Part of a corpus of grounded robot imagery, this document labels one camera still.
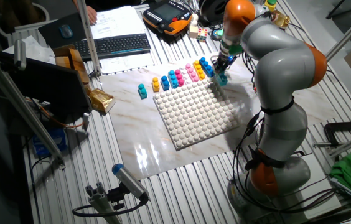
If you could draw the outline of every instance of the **wire bundle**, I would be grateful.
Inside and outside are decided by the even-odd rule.
[[[233,180],[235,181],[235,188],[237,189],[238,193],[243,197],[244,200],[246,200],[247,202],[251,203],[252,205],[255,205],[255,206],[257,206],[257,207],[259,207],[259,208],[261,208],[263,210],[267,210],[267,211],[270,211],[270,212],[299,213],[299,212],[305,212],[307,210],[310,210],[310,209],[320,205],[321,203],[326,202],[328,199],[332,198],[336,193],[339,193],[338,191],[341,191],[340,194],[344,194],[345,193],[345,190],[340,188],[340,187],[322,190],[322,191],[310,196],[309,198],[306,198],[305,200],[300,201],[299,203],[296,203],[296,204],[294,204],[294,205],[292,205],[292,206],[290,206],[288,208],[282,208],[282,209],[276,208],[275,205],[273,205],[273,208],[269,207],[269,206],[266,206],[266,205],[263,205],[261,202],[257,201],[255,198],[253,198],[252,195],[249,193],[248,187],[247,187],[247,180],[248,180],[248,177],[249,177],[249,172],[246,175],[245,183],[242,184],[242,182],[240,180],[238,164],[239,164],[240,153],[241,152],[243,153],[243,149],[241,147],[242,144],[243,144],[243,141],[254,132],[255,128],[260,123],[262,123],[264,121],[264,118],[262,118],[257,123],[257,120],[259,118],[260,112],[258,114],[256,114],[249,121],[249,123],[247,125],[247,129],[246,129],[245,133],[243,134],[243,137],[242,137],[241,141],[239,142],[239,144],[237,145],[237,147],[236,147],[236,149],[234,151],[234,158],[233,158],[233,164],[232,164]],[[322,179],[320,181],[314,182],[313,184],[308,185],[307,187],[304,187],[303,189],[298,190],[297,192],[300,192],[300,191],[302,191],[302,190],[304,190],[304,189],[306,189],[306,188],[308,188],[308,187],[310,187],[310,186],[312,186],[312,185],[314,185],[314,184],[316,184],[318,182],[321,182],[321,181],[325,180],[326,178],[324,178],[324,179]],[[297,192],[293,192],[291,194],[283,195],[281,197],[286,197],[286,196],[295,194]],[[314,198],[316,198],[316,199],[313,202],[311,202],[309,205],[306,205],[305,207],[302,207],[302,208],[295,208],[295,207],[303,204],[304,202],[307,202],[307,201],[312,200]]]

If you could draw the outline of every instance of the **blue object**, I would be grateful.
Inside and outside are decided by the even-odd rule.
[[[220,86],[225,86],[228,83],[228,78],[224,75],[224,73],[221,73],[217,75],[217,81]]]
[[[203,71],[205,72],[205,74],[206,74],[208,77],[211,78],[211,77],[214,76],[213,69],[212,69],[212,67],[208,64],[208,61],[206,61],[206,58],[202,57],[202,58],[199,60],[199,64],[200,64],[200,66],[202,66]]]
[[[123,164],[116,164],[116,165],[113,165],[113,167],[112,167],[112,173],[113,173],[113,175],[116,175],[116,174],[119,172],[119,170],[120,170],[121,168],[123,168],[123,167],[124,167]]]
[[[170,83],[169,81],[167,80],[167,77],[166,76],[163,76],[161,78],[161,83],[162,83],[162,87],[163,87],[163,90],[166,91],[166,90],[169,90],[170,88]]]
[[[171,87],[172,87],[172,88],[177,88],[177,87],[178,87],[178,81],[177,81],[177,79],[171,81]]]
[[[69,39],[73,37],[73,32],[69,25],[62,25],[59,27],[59,31],[64,39]]]
[[[54,140],[54,142],[58,146],[59,150],[64,151],[68,148],[68,141],[65,130],[63,130],[62,128],[51,129],[50,131],[48,131],[48,133],[52,137],[52,140]],[[37,137],[37,135],[33,136],[32,142],[37,155],[45,156],[50,154],[49,150],[44,146],[43,142],[40,140],[39,137]]]
[[[169,71],[169,81],[171,83],[171,88],[177,88],[179,86],[176,74],[174,73],[174,70]]]
[[[146,92],[144,84],[139,84],[138,85],[138,93],[141,99],[145,99],[148,97],[148,93]]]

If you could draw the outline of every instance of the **blue lego brick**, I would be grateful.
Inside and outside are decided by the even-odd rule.
[[[224,75],[224,73],[217,75],[217,81],[220,86],[225,86],[228,83],[228,78]]]
[[[144,84],[139,84],[138,85],[138,93],[141,99],[145,99],[148,97],[148,93],[146,92]]]
[[[212,66],[208,64],[208,61],[206,61],[206,58],[202,57],[199,60],[200,66],[202,66],[203,71],[206,73],[208,77],[213,77],[214,76],[214,71],[212,69]]]
[[[173,70],[169,71],[169,82],[171,84],[171,88],[178,87],[178,80],[177,80],[176,74],[174,73]]]
[[[166,76],[163,76],[163,77],[161,78],[161,83],[162,83],[163,91],[169,90],[169,88],[170,88],[170,83],[169,83],[169,81],[167,80],[167,77],[166,77]]]

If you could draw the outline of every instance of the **white lego baseplate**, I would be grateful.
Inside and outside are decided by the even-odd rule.
[[[233,105],[211,78],[156,93],[153,99],[176,150],[239,126]]]

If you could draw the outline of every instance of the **cyan lego brick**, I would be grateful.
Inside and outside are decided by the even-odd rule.
[[[169,81],[171,84],[171,88],[177,88],[178,87],[178,80],[176,77],[176,73],[173,70],[169,71]]]
[[[224,73],[217,75],[217,81],[220,86],[225,86],[228,83],[228,78],[224,75]]]
[[[148,97],[148,92],[146,91],[144,84],[138,85],[138,93],[141,99],[145,99]]]

